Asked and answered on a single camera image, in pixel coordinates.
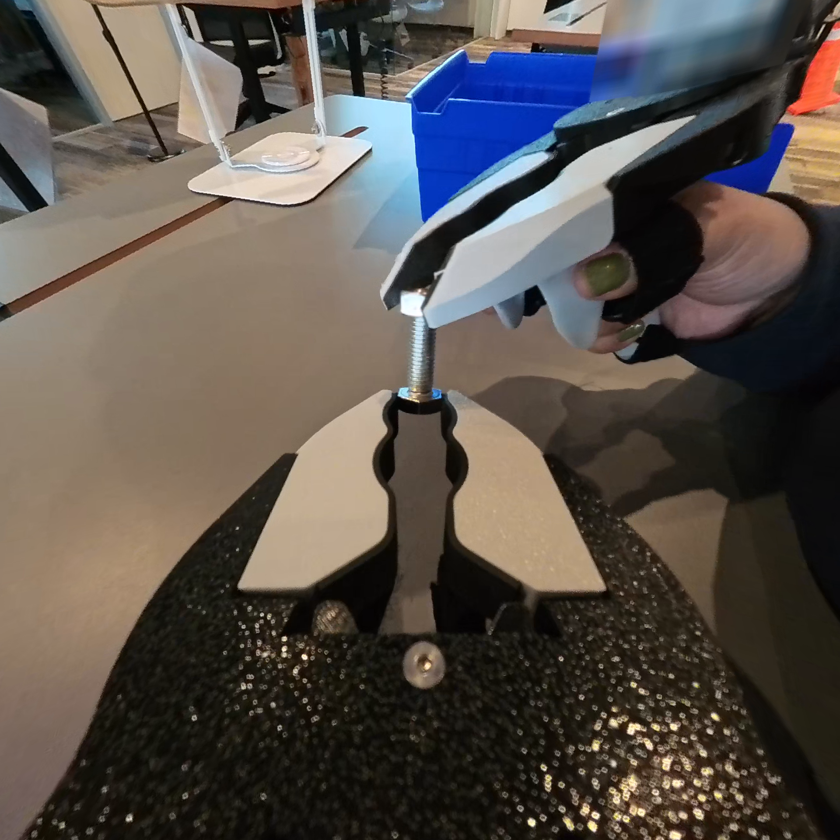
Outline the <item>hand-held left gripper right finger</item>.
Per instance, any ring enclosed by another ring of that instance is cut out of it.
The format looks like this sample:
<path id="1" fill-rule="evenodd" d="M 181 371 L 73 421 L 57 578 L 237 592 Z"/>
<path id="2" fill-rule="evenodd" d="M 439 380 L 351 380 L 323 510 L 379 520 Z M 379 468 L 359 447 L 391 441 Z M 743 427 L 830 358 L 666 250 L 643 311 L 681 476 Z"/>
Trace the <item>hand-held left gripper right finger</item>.
<path id="1" fill-rule="evenodd" d="M 455 490 L 458 544 L 519 585 L 527 603 L 603 595 L 606 585 L 542 451 L 524 433 L 449 392 L 466 474 Z"/>

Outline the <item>white paper bag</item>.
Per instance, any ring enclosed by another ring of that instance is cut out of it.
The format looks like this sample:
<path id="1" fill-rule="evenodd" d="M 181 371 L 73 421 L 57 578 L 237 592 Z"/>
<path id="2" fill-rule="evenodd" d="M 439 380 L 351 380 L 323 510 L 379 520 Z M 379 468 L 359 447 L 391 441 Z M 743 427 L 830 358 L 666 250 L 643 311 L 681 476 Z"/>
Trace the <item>white paper bag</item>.
<path id="1" fill-rule="evenodd" d="M 212 112 L 216 134 L 223 139 L 236 129 L 243 87 L 242 73 L 234 63 L 207 48 L 204 43 L 187 38 L 185 47 Z M 176 128 L 181 136 L 198 143 L 208 144 L 211 141 L 186 59 L 182 59 Z"/>

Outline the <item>blue plastic bin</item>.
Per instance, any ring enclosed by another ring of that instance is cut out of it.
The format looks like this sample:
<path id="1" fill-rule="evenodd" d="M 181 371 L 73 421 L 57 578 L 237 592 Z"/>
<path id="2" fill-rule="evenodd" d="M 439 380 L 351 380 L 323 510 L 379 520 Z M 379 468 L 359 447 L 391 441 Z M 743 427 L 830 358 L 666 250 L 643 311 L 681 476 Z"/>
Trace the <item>blue plastic bin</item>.
<path id="1" fill-rule="evenodd" d="M 464 50 L 407 94 L 423 219 L 590 99 L 595 57 Z"/>

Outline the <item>black hex nut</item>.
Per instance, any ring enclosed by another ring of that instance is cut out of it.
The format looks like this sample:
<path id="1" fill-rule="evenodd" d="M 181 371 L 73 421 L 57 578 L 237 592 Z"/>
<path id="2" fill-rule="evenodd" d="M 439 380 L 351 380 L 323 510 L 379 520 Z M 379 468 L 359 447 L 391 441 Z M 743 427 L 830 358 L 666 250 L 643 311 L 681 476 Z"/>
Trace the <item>black hex nut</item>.
<path id="1" fill-rule="evenodd" d="M 395 404 L 402 413 L 423 416 L 440 413 L 445 401 L 443 393 L 437 388 L 420 392 L 404 386 L 397 391 Z"/>

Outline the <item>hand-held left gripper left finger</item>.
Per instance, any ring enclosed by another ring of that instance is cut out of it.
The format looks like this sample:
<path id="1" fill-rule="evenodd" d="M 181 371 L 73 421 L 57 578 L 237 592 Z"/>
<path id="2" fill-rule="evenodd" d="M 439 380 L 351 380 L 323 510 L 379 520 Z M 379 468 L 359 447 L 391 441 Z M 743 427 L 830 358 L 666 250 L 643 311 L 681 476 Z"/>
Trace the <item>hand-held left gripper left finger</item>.
<path id="1" fill-rule="evenodd" d="M 238 589 L 376 601 L 396 575 L 392 493 L 382 457 L 394 394 L 379 391 L 299 447 Z"/>

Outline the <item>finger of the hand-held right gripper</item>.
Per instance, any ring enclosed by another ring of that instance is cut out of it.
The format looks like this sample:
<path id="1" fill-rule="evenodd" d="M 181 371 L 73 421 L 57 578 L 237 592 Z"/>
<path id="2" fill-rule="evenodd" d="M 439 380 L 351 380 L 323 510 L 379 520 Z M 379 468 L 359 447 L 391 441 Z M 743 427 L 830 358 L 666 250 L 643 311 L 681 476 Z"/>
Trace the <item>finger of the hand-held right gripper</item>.
<path id="1" fill-rule="evenodd" d="M 467 186 L 408 239 L 382 284 L 386 310 L 405 291 L 432 286 L 454 248 L 488 228 L 506 211 L 548 186 L 565 165 L 561 151 L 524 151 Z"/>
<path id="2" fill-rule="evenodd" d="M 460 239 L 427 300 L 427 324 L 440 328 L 496 306 L 606 247 L 614 235 L 607 181 L 693 120 L 662 122 L 585 152 L 550 184 Z"/>

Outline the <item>wooden desk black legs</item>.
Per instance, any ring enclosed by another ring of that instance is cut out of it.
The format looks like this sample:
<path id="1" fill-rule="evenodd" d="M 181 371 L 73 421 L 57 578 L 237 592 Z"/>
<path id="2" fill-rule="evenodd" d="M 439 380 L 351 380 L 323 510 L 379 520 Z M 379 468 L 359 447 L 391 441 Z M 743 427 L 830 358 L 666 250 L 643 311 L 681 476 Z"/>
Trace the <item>wooden desk black legs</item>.
<path id="1" fill-rule="evenodd" d="M 297 85 L 300 103 L 310 101 L 308 48 L 302 2 L 176 2 L 178 14 L 192 37 L 204 43 L 225 46 L 229 41 L 233 61 L 243 71 L 245 95 L 256 92 L 259 71 L 287 66 Z M 315 2 L 317 32 L 344 32 L 350 60 L 351 90 L 363 97 L 364 72 L 361 54 L 361 24 L 382 15 L 380 2 Z"/>

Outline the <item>black tripod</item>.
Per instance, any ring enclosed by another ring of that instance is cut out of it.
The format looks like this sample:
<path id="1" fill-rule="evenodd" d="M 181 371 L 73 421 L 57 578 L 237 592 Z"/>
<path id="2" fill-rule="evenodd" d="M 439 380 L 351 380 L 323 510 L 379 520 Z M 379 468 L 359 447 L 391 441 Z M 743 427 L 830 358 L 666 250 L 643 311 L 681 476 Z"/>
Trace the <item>black tripod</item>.
<path id="1" fill-rule="evenodd" d="M 129 84 L 129 88 L 131 89 L 132 94 L 134 95 L 134 98 L 135 98 L 137 104 L 140 107 L 140 111 L 141 111 L 141 114 L 143 115 L 143 119 L 145 120 L 145 122 L 146 122 L 148 128 L 150 129 L 150 131 L 152 132 L 152 135 L 154 137 L 154 141 L 156 142 L 156 145 L 159 149 L 159 151 L 157 153 L 148 153 L 147 154 L 148 160 L 153 162 L 153 163 L 160 163 L 160 162 L 163 162 L 163 161 L 170 160 L 175 155 L 172 152 L 170 152 L 169 149 L 167 148 L 167 146 L 164 142 L 164 139 L 161 135 L 161 132 L 159 131 L 156 123 L 154 122 L 154 120 L 152 118 L 151 111 L 148 109 L 148 107 L 145 103 L 145 100 L 144 100 L 144 98 L 143 98 L 142 94 L 140 93 L 140 90 L 137 86 L 137 83 L 136 83 L 135 79 L 133 78 L 133 75 L 132 75 L 132 73 L 129 69 L 129 66 L 128 66 L 125 58 L 123 57 L 123 54 L 122 54 L 122 51 L 121 51 L 121 49 L 118 45 L 118 42 L 117 42 L 116 38 L 114 37 L 114 35 L 113 35 L 108 23 L 106 22 L 104 16 L 102 15 L 102 11 L 100 10 L 99 5 L 97 5 L 93 1 L 90 1 L 89 4 L 91 5 L 93 13 L 95 14 L 96 19 L 97 19 L 97 21 L 100 25 L 101 34 L 104 37 L 104 39 L 106 40 L 106 42 L 107 42 L 108 46 L 110 47 L 112 53 L 114 54 L 115 59 L 119 63 L 119 66 L 122 70 L 122 73 L 123 73 L 126 81 Z"/>

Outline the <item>orange traffic cone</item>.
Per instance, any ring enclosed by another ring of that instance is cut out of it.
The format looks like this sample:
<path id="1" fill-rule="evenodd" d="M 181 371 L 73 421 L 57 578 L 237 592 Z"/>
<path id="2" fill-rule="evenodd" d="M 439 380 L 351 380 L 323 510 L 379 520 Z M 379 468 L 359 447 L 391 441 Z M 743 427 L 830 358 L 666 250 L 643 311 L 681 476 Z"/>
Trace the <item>orange traffic cone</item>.
<path id="1" fill-rule="evenodd" d="M 839 68 L 839 22 L 833 23 L 805 76 L 800 97 L 787 108 L 794 116 L 830 108 L 839 103 L 835 92 Z"/>

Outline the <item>person's right hand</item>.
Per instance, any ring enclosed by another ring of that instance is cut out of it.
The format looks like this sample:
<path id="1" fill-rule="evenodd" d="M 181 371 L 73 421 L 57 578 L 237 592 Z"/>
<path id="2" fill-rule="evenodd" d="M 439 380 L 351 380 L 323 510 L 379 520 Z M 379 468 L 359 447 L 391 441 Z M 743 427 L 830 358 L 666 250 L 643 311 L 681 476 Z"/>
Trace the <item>person's right hand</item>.
<path id="1" fill-rule="evenodd" d="M 681 340 L 719 340 L 771 317 L 791 297 L 804 269 L 811 237 L 801 217 L 773 198 L 706 181 L 687 187 L 675 202 L 702 233 L 702 262 L 676 297 L 659 305 L 662 324 Z M 574 268 L 585 299 L 613 301 L 633 294 L 634 259 L 613 241 Z M 645 324 L 601 321 L 588 350 L 614 354 L 644 332 Z"/>

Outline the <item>silver bolt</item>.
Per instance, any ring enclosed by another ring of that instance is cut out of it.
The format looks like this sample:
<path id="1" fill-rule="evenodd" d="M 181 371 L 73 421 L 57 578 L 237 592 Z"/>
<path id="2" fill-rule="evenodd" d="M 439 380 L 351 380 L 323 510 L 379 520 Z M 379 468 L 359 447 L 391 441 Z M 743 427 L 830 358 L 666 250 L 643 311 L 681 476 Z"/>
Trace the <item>silver bolt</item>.
<path id="1" fill-rule="evenodd" d="M 406 386 L 420 392 L 434 388 L 436 331 L 429 327 L 424 315 L 430 294 L 427 287 L 404 290 L 400 300 L 401 313 L 411 320 Z"/>

